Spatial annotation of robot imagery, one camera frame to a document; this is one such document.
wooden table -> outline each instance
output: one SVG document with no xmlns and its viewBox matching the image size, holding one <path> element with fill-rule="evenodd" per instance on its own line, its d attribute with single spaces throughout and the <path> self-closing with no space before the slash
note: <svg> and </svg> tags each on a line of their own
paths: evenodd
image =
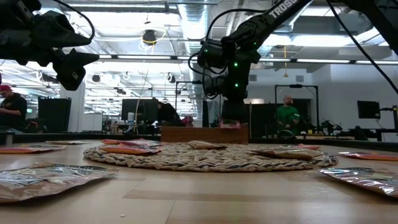
<svg viewBox="0 0 398 224">
<path fill-rule="evenodd" d="M 39 161 L 112 166 L 84 159 L 83 150 L 99 144 L 88 142 L 90 145 L 67 146 L 45 154 L 0 155 L 0 169 Z M 323 146 L 322 150 L 336 153 L 355 149 Z M 396 162 L 339 160 L 337 167 L 382 167 L 398 172 Z M 398 220 L 398 200 L 311 170 L 220 174 L 122 167 L 112 179 L 0 206 L 0 223 L 12 224 L 374 224 Z"/>
</svg>

red cap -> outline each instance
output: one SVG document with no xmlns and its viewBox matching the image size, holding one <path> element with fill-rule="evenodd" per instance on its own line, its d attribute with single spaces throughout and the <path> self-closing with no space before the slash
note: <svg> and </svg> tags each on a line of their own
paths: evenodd
<svg viewBox="0 0 398 224">
<path fill-rule="evenodd" d="M 0 94 L 4 93 L 5 91 L 10 91 L 11 87 L 7 85 L 0 85 Z"/>
</svg>

pillar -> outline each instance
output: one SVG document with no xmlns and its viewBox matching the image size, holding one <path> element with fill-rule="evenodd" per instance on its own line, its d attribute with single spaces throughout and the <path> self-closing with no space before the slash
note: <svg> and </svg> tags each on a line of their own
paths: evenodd
<svg viewBox="0 0 398 224">
<path fill-rule="evenodd" d="M 68 91 L 61 86 L 60 98 L 71 98 L 72 103 L 70 106 L 69 115 L 69 132 L 82 132 L 83 131 L 83 114 L 85 112 L 85 79 L 81 82 L 76 91 Z"/>
</svg>

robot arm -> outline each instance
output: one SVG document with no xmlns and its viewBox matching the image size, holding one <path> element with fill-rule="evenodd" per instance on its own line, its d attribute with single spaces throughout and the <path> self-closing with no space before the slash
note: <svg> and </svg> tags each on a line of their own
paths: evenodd
<svg viewBox="0 0 398 224">
<path fill-rule="evenodd" d="M 32 14 L 41 7 L 39 0 L 0 0 L 0 58 L 20 65 L 31 61 L 46 67 L 52 63 L 63 87 L 76 90 L 86 73 L 83 66 L 99 56 L 75 49 L 66 55 L 63 47 L 88 45 L 91 39 L 76 34 L 63 14 Z"/>
<path fill-rule="evenodd" d="M 267 12 L 253 16 L 243 22 L 229 36 L 220 41 L 208 39 L 202 42 L 198 53 L 198 64 L 204 69 L 210 67 L 228 68 L 228 74 L 220 76 L 217 83 L 206 88 L 207 93 L 222 94 L 228 100 L 223 107 L 224 119 L 242 119 L 243 99 L 247 97 L 246 87 L 251 63 L 258 63 L 257 49 L 283 22 L 299 12 L 312 0 L 281 0 Z M 398 54 L 398 20 L 394 15 L 398 2 L 390 0 L 337 0 L 348 7 L 367 15 L 380 34 Z"/>
</svg>

woven placemat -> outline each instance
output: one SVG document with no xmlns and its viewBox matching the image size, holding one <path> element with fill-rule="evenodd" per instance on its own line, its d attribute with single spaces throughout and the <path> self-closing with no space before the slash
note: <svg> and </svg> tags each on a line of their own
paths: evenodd
<svg viewBox="0 0 398 224">
<path fill-rule="evenodd" d="M 87 159 L 119 166 L 160 170 L 199 172 L 253 172 L 271 170 L 300 170 L 337 164 L 335 156 L 323 153 L 310 161 L 299 159 L 271 159 L 257 156 L 249 150 L 263 149 L 253 145 L 228 145 L 226 149 L 198 150 L 186 144 L 166 144 L 162 152 L 151 156 L 108 153 L 98 148 L 84 151 Z"/>
</svg>

